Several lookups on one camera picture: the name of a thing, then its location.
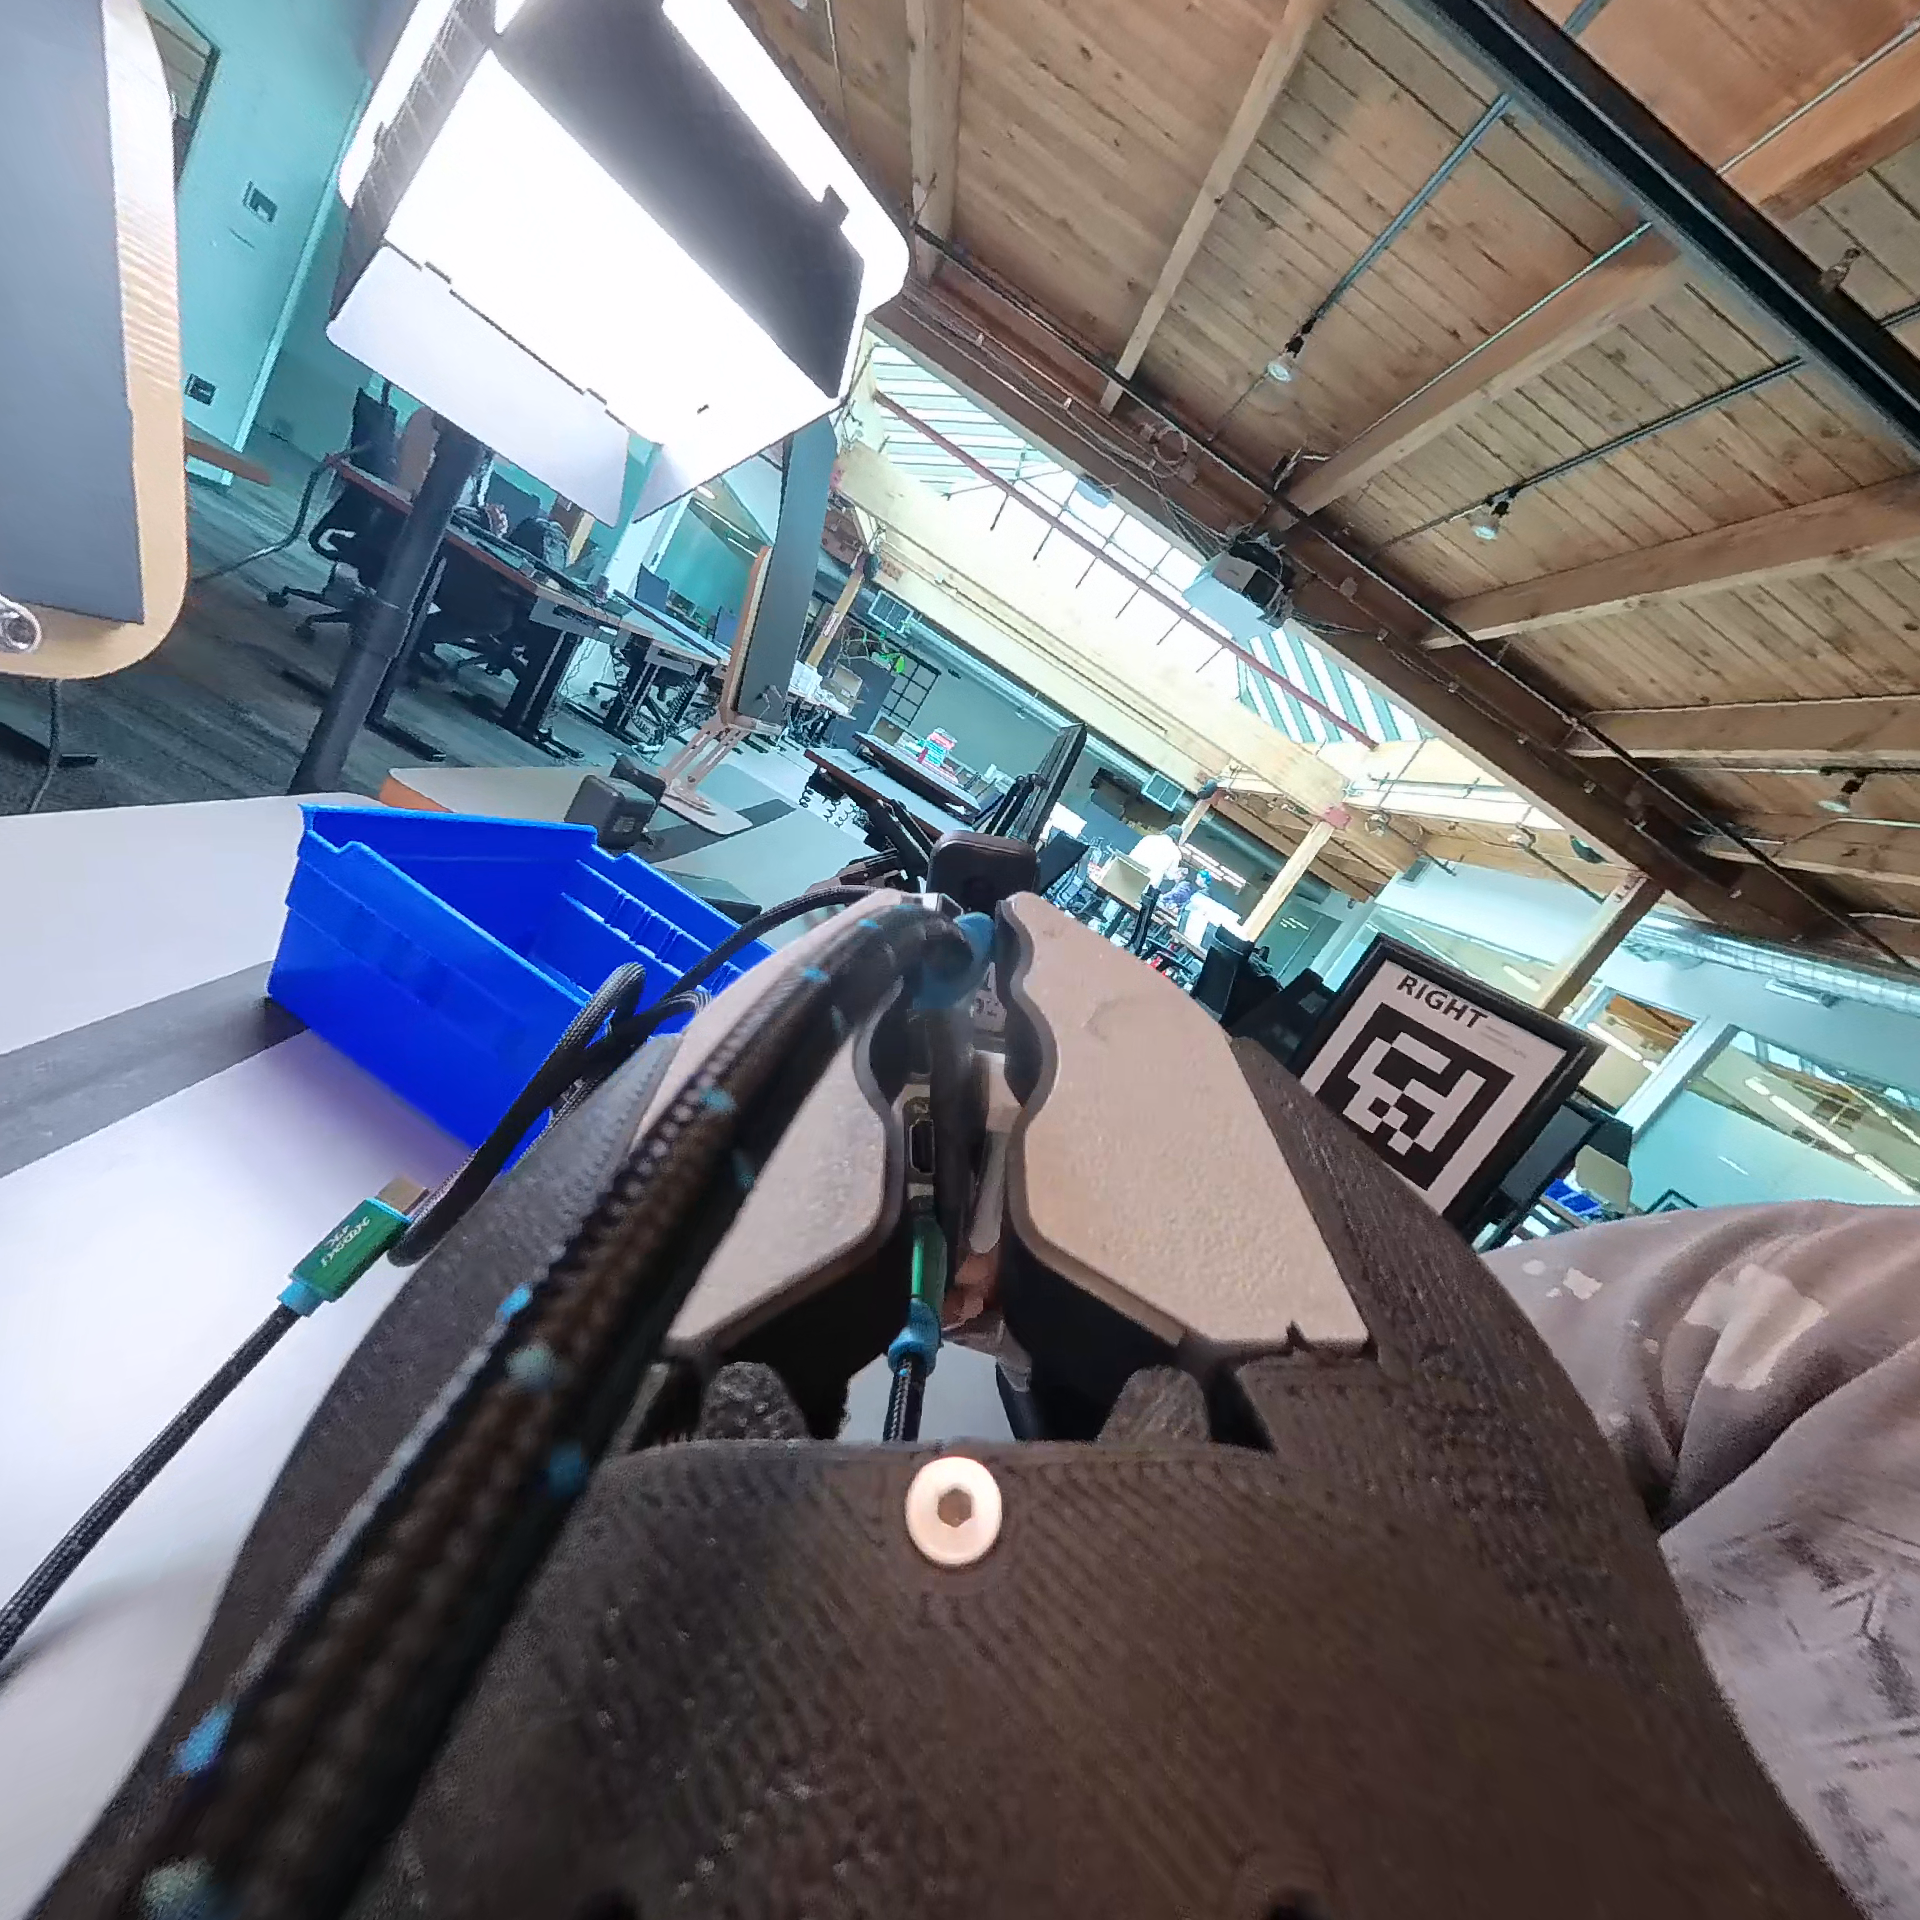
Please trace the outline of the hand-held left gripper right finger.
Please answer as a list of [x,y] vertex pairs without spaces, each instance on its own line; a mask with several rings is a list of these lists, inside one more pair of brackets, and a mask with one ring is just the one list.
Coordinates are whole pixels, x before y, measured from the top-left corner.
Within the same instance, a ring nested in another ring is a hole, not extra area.
[[996,907],[1009,1115],[996,1305],[1022,1438],[1086,1439],[1141,1371],[1207,1397],[1244,1361],[1371,1334],[1221,1027],[1033,893]]

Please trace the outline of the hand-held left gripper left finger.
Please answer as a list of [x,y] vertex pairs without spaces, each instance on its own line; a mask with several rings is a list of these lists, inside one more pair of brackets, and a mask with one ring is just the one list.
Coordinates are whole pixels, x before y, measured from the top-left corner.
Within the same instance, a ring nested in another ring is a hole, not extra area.
[[847,1384],[904,1320],[904,1020],[899,989],[843,1038],[758,1168],[662,1352],[712,1379],[760,1361],[833,1438]]

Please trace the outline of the silver black HDMI switch box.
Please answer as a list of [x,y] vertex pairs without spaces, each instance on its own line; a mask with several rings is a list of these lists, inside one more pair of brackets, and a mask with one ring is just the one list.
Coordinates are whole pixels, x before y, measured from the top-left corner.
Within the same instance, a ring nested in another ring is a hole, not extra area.
[[933,1247],[943,1257],[942,1341],[995,1358],[1006,1334],[1001,1260],[1014,1115],[995,973],[969,1001],[911,1014],[904,1039],[907,1076],[895,1100],[900,1207],[885,1243],[891,1288],[899,1297],[911,1291],[913,1221],[927,1215]]

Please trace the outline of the person's right forearm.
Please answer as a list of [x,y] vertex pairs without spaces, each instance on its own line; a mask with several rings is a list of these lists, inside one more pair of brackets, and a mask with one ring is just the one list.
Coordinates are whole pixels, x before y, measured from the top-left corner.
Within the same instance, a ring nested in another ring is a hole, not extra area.
[[1675,1209],[1486,1257],[1868,1916],[1917,1916],[1917,1209]]

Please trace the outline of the blue plastic bin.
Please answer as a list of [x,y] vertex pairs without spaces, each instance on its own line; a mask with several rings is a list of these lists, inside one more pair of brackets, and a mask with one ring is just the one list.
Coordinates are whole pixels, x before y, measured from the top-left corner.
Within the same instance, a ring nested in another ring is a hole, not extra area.
[[564,823],[304,804],[267,996],[461,1144],[627,965],[639,1006],[736,925]]

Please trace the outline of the grey desk with wooden edge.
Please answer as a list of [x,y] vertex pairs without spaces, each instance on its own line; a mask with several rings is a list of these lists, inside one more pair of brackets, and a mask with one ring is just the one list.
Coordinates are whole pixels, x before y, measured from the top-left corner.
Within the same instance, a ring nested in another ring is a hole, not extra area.
[[[681,863],[689,872],[740,880],[766,854],[779,865],[793,859],[793,872],[806,869],[821,877],[863,856],[863,836],[833,828],[821,811],[799,804],[809,767],[783,757],[732,757],[703,781],[716,813],[688,817],[661,803],[639,854],[654,863]],[[397,808],[439,808],[476,817],[503,817],[561,824],[587,775],[609,776],[609,767],[583,766],[399,766],[379,787],[379,803]]]

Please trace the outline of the wood-edged display board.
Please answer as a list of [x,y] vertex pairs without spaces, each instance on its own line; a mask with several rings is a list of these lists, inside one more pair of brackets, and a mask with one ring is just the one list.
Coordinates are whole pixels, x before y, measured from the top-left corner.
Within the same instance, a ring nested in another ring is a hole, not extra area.
[[185,599],[173,109],[135,1],[1,4],[5,675],[96,680]]
[[748,824],[736,806],[716,799],[703,783],[736,748],[755,735],[779,735],[783,727],[822,551],[836,453],[832,415],[783,438],[774,539],[752,565],[712,713],[661,767],[661,803],[718,836],[744,831]]

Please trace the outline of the brown wooden desk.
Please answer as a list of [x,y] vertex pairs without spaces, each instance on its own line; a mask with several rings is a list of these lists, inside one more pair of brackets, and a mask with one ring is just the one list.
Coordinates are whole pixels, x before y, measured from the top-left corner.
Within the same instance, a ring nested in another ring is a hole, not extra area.
[[461,519],[446,527],[416,593],[403,607],[397,639],[379,660],[356,729],[429,759],[444,757],[435,739],[388,716],[393,693],[416,683],[416,671],[425,670],[441,641],[512,678],[501,701],[465,693],[464,703],[473,713],[539,755],[573,763],[583,763],[584,755],[558,735],[548,718],[587,641],[603,641],[627,670],[613,709],[592,716],[622,748],[639,745],[630,720],[662,670],[679,670],[684,695],[689,700],[721,662],[703,635],[677,628],[652,607],[601,607],[561,580],[541,576],[527,555],[483,536],[476,523]]

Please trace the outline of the white light panel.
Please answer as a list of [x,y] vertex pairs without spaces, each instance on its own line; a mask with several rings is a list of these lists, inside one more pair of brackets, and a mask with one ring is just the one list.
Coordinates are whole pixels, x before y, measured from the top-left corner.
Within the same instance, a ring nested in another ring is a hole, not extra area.
[[733,4],[406,4],[327,339],[609,520],[825,417],[909,245]]

